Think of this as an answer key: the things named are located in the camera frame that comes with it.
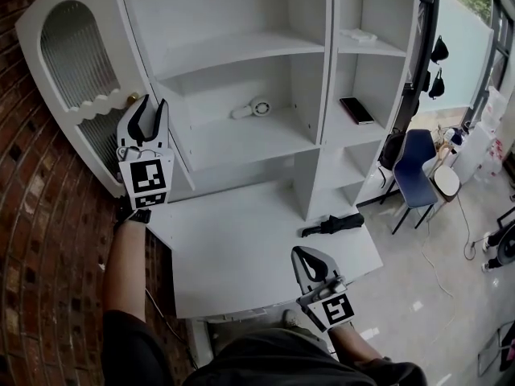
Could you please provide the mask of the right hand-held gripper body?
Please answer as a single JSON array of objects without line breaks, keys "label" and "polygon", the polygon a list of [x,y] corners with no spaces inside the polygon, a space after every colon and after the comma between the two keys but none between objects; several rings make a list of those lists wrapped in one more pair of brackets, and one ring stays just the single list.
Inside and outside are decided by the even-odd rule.
[{"label": "right hand-held gripper body", "polygon": [[333,277],[314,289],[309,289],[296,302],[317,328],[326,332],[355,316],[346,291],[344,277]]}]

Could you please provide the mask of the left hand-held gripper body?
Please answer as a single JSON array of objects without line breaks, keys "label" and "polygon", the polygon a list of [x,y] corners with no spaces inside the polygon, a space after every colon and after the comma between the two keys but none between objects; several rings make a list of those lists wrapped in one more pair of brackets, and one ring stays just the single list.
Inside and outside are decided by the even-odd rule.
[{"label": "left hand-held gripper body", "polygon": [[156,138],[141,145],[126,130],[118,131],[118,165],[132,210],[142,210],[167,202],[175,154],[168,135],[159,131]]}]

